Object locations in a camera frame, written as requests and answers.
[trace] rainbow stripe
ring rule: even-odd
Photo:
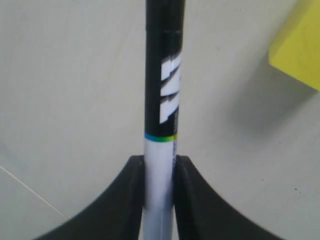
[[[152,135],[149,135],[148,133],[145,133],[144,137],[153,142],[166,143],[166,142],[172,142],[176,140],[177,134],[172,136],[152,136]]]

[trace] yellow sponge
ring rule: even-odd
[[[320,90],[320,0],[300,0],[269,48],[275,68]]]

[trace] white background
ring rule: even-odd
[[[268,65],[296,0],[187,0],[178,152],[289,240],[320,236],[320,95]],[[145,2],[0,1],[0,233],[36,237],[143,152]]]

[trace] white wall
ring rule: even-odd
[[[295,2],[187,1],[179,152],[255,222],[316,240],[320,96],[267,59]],[[0,2],[1,239],[74,216],[142,153],[144,7]]]

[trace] curved black plastic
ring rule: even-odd
[[[132,156],[90,206],[37,240],[137,240],[145,194],[143,156]]]
[[[280,240],[224,201],[187,156],[174,171],[174,207],[180,240]]]

